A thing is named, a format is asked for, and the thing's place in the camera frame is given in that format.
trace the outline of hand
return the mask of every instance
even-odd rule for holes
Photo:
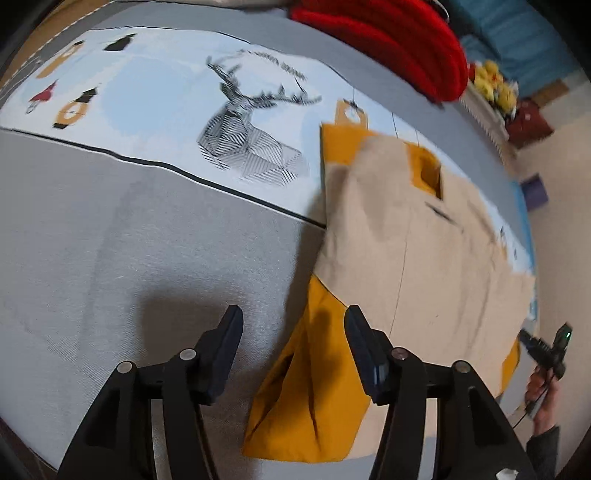
[[[560,390],[558,379],[554,376],[552,370],[547,372],[540,367],[535,367],[534,373],[530,376],[530,382],[527,384],[525,400],[537,400],[546,387],[548,387],[548,393],[534,417],[534,436],[541,435],[556,425],[554,411],[558,403],[558,392]]]

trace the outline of yellow plush toy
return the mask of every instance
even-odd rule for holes
[[[474,65],[474,78],[476,79],[476,77],[480,77],[485,80],[488,80],[488,72],[486,71],[486,69],[482,65],[478,65],[478,64]]]
[[[517,105],[517,96],[509,84],[503,82],[498,86],[495,103],[505,115],[510,115],[513,112],[515,105]]]
[[[484,78],[480,75],[476,75],[474,77],[474,86],[487,102],[495,101],[495,89],[492,87],[491,83],[487,78]]]
[[[490,76],[490,81],[493,88],[498,88],[499,85],[505,82],[505,79],[500,73],[495,73],[494,75]]]
[[[499,66],[492,60],[487,60],[483,65],[488,75],[495,75],[499,73]]]

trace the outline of gray fabric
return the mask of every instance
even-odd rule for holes
[[[0,416],[58,466],[119,361],[166,361],[236,303],[244,335],[206,426],[222,478],[255,468],[243,424],[303,311],[323,230],[24,135],[0,132],[0,159]]]
[[[408,83],[361,52],[306,25],[265,13],[146,2],[95,28],[125,26],[219,31],[283,53],[320,60],[347,82],[393,111],[447,153],[499,209],[519,241],[525,232],[515,194],[484,131],[459,103],[431,104]]]

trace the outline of black cable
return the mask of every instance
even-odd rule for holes
[[[543,391],[543,392],[542,392],[542,393],[541,393],[541,394],[538,396],[538,398],[536,398],[536,399],[534,400],[534,403],[538,403],[538,400],[539,400],[539,399],[541,399],[541,398],[544,396],[544,394],[545,394],[545,393],[548,391],[548,389],[550,388],[550,382],[552,382],[553,378],[554,378],[554,375],[552,375],[552,377],[550,377],[550,380],[548,380],[548,384],[547,384],[546,388],[545,388],[545,389],[544,389],[544,391]],[[515,430],[515,429],[517,428],[517,425],[519,425],[519,424],[521,423],[521,420],[523,420],[523,419],[525,418],[525,416],[526,416],[526,415],[527,415],[527,412],[525,412],[525,413],[524,413],[524,414],[521,416],[521,418],[520,418],[520,419],[517,421],[517,423],[516,423],[515,425],[513,425],[511,428],[512,428],[513,430]]]

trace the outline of metal screw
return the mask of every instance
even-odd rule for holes
[[[467,374],[472,369],[470,364],[468,362],[465,362],[464,360],[460,360],[459,362],[456,362],[454,367],[461,374]]]
[[[392,357],[396,360],[406,360],[408,358],[408,350],[401,346],[397,346],[392,350]]]
[[[182,352],[179,353],[179,357],[181,360],[193,360],[197,356],[197,352],[192,348],[186,348]]]
[[[134,367],[133,363],[131,362],[121,362],[119,365],[117,365],[117,371],[120,374],[126,374],[131,372],[131,369]]]

